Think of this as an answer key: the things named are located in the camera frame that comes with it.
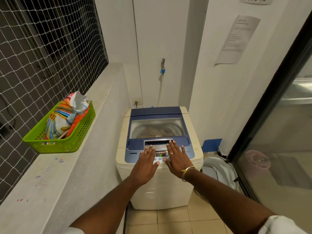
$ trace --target green plastic basket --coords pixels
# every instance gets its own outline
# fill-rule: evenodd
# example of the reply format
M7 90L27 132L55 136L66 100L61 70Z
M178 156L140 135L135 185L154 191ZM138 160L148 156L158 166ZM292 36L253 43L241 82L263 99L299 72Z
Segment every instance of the green plastic basket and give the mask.
M77 124L70 136L64 139L45 139L46 122L49 115L54 112L55 107L45 115L44 118L31 129L27 135L24 136L23 141L27 142L38 153L69 153L75 152L79 149L83 139L88 132L93 119L96 116L92 101L89 106L88 113Z

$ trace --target white sleeve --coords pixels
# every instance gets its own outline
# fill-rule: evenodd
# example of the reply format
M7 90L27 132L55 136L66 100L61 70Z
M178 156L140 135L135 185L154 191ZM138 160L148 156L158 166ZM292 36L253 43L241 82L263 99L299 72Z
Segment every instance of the white sleeve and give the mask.
M271 216L268 218L258 234L307 234L299 228L293 220L284 216Z
M68 227L64 232L62 232L62 234L84 234L84 232L78 228Z

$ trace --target sign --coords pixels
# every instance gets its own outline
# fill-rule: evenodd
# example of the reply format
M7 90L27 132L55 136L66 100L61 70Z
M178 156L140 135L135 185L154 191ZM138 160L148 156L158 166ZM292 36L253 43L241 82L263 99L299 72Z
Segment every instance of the sign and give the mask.
M243 3L257 4L257 5L270 5L273 0L240 0Z
M254 34L260 19L248 15L238 15L222 47L216 64L236 64Z

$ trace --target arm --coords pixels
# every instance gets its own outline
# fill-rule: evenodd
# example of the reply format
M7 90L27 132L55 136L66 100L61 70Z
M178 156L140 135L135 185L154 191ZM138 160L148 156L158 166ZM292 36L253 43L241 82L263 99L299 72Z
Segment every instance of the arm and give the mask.
M140 153L130 176L70 226L81 229L85 234L116 233L131 197L154 176L159 165L159 162L153 165L154 157L153 146L145 148L144 152Z
M167 145L170 161L165 160L171 173L181 178L181 171L193 166L182 146L180 151L175 142ZM196 169L189 169L184 179L191 183L203 195L220 216L222 221L234 233L258 233L268 217L276 215L263 205L236 192L221 182Z

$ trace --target electrical outlet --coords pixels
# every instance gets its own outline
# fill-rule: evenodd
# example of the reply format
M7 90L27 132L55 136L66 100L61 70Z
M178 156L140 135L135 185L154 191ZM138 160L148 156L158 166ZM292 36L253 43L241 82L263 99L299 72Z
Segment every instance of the electrical outlet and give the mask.
M135 106L135 101L138 102L138 105L142 105L142 99L141 99L141 98L133 99L133 100L132 100L132 105L134 105L134 106Z

